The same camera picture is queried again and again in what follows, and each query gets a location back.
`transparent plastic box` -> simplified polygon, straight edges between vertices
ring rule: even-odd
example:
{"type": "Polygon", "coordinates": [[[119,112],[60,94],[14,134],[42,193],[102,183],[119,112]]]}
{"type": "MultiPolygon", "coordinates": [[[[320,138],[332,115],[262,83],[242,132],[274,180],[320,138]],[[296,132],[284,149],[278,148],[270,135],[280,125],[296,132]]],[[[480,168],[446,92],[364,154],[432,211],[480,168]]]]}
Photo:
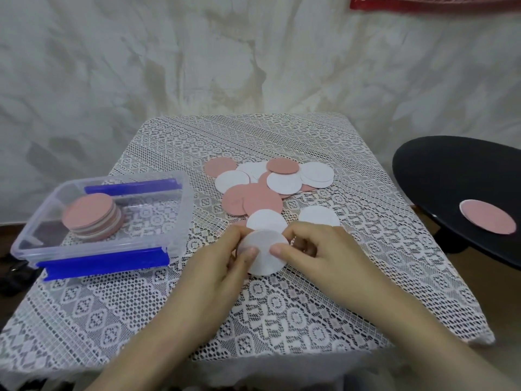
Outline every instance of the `transparent plastic box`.
{"type": "Polygon", "coordinates": [[[72,180],[45,199],[15,240],[11,254],[45,267],[49,275],[56,273],[47,279],[168,264],[186,252],[192,213],[193,190],[182,170],[72,180]],[[114,198],[125,222],[103,241],[83,242],[63,225],[62,214],[79,197],[97,192],[114,198]]]}

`hand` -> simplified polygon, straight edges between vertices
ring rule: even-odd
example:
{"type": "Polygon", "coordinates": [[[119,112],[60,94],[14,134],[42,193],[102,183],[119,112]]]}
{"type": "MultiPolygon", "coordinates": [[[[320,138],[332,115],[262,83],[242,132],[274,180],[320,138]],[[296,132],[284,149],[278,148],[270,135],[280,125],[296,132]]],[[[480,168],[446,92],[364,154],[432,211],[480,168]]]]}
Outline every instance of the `hand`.
{"type": "Polygon", "coordinates": [[[230,226],[215,243],[198,249],[154,318],[170,329],[182,328],[188,354],[215,335],[237,301],[258,250],[248,249],[237,259],[232,251],[250,232],[230,226]]]}
{"type": "Polygon", "coordinates": [[[371,320],[384,297],[404,294],[342,227],[296,221],[282,234],[290,242],[295,238],[293,246],[274,244],[270,253],[301,271],[346,309],[371,320]]]}

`wall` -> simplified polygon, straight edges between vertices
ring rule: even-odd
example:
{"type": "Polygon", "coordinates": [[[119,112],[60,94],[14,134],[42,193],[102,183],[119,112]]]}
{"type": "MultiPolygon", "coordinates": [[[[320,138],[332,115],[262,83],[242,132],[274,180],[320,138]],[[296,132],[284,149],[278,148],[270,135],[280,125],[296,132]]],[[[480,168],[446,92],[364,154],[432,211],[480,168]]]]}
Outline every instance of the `wall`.
{"type": "Polygon", "coordinates": [[[108,173],[167,114],[338,111],[390,170],[413,137],[521,146],[521,20],[347,0],[0,0],[0,223],[108,173]]]}

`lace pattern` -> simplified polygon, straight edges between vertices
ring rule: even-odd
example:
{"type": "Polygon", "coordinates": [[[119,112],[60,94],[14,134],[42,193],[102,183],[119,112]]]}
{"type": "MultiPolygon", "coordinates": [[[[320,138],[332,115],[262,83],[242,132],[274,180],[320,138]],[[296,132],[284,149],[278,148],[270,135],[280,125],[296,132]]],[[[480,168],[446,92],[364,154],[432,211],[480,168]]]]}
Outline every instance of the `lace pattern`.
{"type": "MultiPolygon", "coordinates": [[[[452,332],[465,341],[493,342],[478,302],[346,117],[162,117],[143,124],[112,175],[186,170],[195,191],[186,256],[160,269],[45,283],[40,278],[0,335],[0,374],[57,373],[108,362],[161,308],[192,253],[215,241],[237,219],[221,208],[221,194],[203,172],[206,159],[230,156],[243,163],[281,155],[300,163],[318,160],[335,170],[331,187],[284,200],[282,214],[288,222],[309,205],[334,209],[380,269],[452,332]]],[[[127,215],[122,232],[139,235],[168,227],[168,214],[147,219],[141,215],[135,223],[127,215]]],[[[192,360],[204,364],[389,345],[374,325],[334,304],[286,266],[276,275],[252,277],[216,337],[192,360]]]]}

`brown floor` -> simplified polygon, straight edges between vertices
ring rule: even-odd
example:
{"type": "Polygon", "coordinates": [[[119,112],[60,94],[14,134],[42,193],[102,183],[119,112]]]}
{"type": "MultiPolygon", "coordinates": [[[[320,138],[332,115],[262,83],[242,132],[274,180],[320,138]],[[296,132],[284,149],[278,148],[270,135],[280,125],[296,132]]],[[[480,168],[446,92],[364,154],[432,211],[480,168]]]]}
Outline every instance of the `brown floor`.
{"type": "MultiPolygon", "coordinates": [[[[438,229],[426,216],[420,214],[420,219],[431,233],[438,229]]],[[[0,227],[0,256],[9,252],[20,229],[18,226],[0,227]]],[[[478,348],[479,354],[521,386],[521,272],[474,249],[448,257],[479,301],[497,339],[494,346],[478,348]]],[[[9,266],[10,263],[0,261],[0,274],[9,266]]],[[[0,329],[24,295],[0,297],[0,329]]],[[[421,388],[407,373],[399,376],[397,387],[403,390],[421,388]]]]}

